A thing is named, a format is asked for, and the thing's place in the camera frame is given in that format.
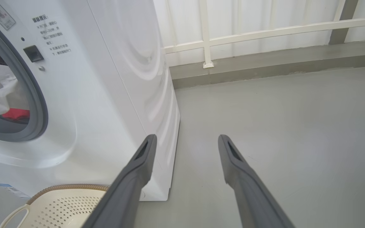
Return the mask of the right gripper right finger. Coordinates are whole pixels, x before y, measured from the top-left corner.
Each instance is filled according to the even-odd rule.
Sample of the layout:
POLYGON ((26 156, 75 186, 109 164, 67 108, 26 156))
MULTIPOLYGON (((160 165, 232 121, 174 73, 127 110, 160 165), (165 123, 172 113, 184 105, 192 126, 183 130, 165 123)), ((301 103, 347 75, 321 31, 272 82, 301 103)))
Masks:
POLYGON ((225 182, 234 190, 242 227, 293 228, 284 210, 227 135, 218 137, 225 182))

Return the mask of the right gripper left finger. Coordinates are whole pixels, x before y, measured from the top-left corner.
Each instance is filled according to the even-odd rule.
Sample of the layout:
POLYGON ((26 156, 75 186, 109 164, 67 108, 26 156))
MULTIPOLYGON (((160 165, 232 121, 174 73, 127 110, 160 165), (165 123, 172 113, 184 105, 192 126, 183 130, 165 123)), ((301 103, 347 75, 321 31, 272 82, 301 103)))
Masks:
POLYGON ((133 228, 142 188, 150 181, 157 136, 146 136, 128 164, 121 170, 83 228, 133 228))

